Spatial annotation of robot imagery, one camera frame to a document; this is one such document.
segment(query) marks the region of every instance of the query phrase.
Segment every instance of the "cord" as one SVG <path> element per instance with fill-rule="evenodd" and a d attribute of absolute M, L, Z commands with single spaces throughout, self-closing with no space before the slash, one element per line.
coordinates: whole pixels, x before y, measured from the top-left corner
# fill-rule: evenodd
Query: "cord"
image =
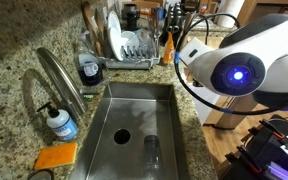
<path fill-rule="evenodd" d="M 208 16 L 205 16 L 204 18 L 200 19 L 199 21 L 195 22 L 193 25 L 190 26 L 190 28 L 186 29 L 183 31 L 183 34 L 182 36 L 180 37 L 180 41 L 179 43 L 177 44 L 176 46 L 176 53 L 175 53 L 175 57 L 174 57 L 174 67 L 175 67 L 175 72 L 176 72 L 176 75 L 180 81 L 180 83 L 182 84 L 182 86 L 195 98 L 197 99 L 198 101 L 200 101 L 201 103 L 203 103 L 204 105 L 212 108 L 212 109 L 215 109 L 217 111 L 220 111 L 220 112 L 224 112 L 224 113 L 228 113 L 228 114 L 236 114 L 236 115 L 261 115 L 261 114 L 266 114 L 266 113 L 271 113 L 271 112 L 274 112 L 274 111 L 277 111 L 279 109 L 272 109 L 272 108 L 267 108 L 267 109 L 262 109 L 262 110 L 257 110 L 257 111 L 246 111 L 246 112 L 242 112 L 242 111 L 233 111 L 233 110 L 230 110 L 230 109 L 227 109 L 227 108 L 221 108 L 219 106 L 216 106 L 206 100 L 204 100 L 203 98 L 201 98 L 200 96 L 198 96 L 197 94 L 195 94 L 194 91 L 191 90 L 191 88 L 189 88 L 187 86 L 187 84 L 184 82 L 184 80 L 182 79 L 181 77 L 181 74 L 180 74 L 180 71 L 179 71 L 179 67 L 178 67 L 178 63 L 179 63 L 179 54 L 180 54 L 180 47 L 181 47 L 181 44 L 183 43 L 185 37 L 187 36 L 188 32 L 194 28 L 197 24 L 199 24 L 200 22 L 202 21 L 207 21 L 207 19 L 209 18 L 212 18 L 212 17 L 216 17 L 216 16 L 229 16 L 231 18 L 233 18 L 236 22 L 236 25 L 237 27 L 239 28 L 240 27 L 240 24 L 238 22 L 238 20 L 230 15 L 230 14 L 225 14 L 225 13 L 219 13 L 219 14 L 212 14 L 212 15 L 208 15 Z"/>

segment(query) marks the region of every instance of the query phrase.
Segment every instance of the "white robot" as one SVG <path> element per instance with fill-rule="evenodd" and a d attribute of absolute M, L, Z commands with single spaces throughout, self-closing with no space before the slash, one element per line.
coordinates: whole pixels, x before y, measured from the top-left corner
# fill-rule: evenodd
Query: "white robot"
<path fill-rule="evenodd" d="M 217 50 L 194 38 L 180 59 L 198 83 L 217 94 L 252 94 L 260 104 L 288 110 L 288 15 L 251 22 L 225 37 Z"/>

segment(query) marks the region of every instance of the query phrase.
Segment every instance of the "stainless steel sink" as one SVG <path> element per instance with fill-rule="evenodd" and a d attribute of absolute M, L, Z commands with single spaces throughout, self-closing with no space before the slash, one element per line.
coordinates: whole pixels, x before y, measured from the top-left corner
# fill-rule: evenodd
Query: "stainless steel sink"
<path fill-rule="evenodd" d="M 70 178 L 142 179 L 147 135 L 159 138 L 163 179 L 189 179 L 173 86 L 109 83 Z"/>

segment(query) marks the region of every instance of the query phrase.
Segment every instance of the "blue light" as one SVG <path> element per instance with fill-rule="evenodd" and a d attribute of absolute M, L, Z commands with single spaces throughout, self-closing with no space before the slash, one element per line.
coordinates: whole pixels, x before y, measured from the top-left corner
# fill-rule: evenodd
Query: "blue light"
<path fill-rule="evenodd" d="M 242 79 L 242 78 L 243 78 L 243 73 L 241 73 L 241 72 L 236 72 L 236 73 L 234 73 L 234 78 L 235 78 L 236 80 Z"/>

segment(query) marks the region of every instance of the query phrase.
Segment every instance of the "backsplash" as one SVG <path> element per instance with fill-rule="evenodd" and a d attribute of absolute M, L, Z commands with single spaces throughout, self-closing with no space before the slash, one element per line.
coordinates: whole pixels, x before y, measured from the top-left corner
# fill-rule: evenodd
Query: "backsplash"
<path fill-rule="evenodd" d="M 92 8 L 106 3 L 89 2 Z M 45 124 L 46 113 L 36 113 L 60 98 L 35 50 L 49 49 L 81 84 L 73 61 L 84 27 L 81 3 L 0 0 L 0 179 L 26 179 L 40 149 L 57 140 Z"/>

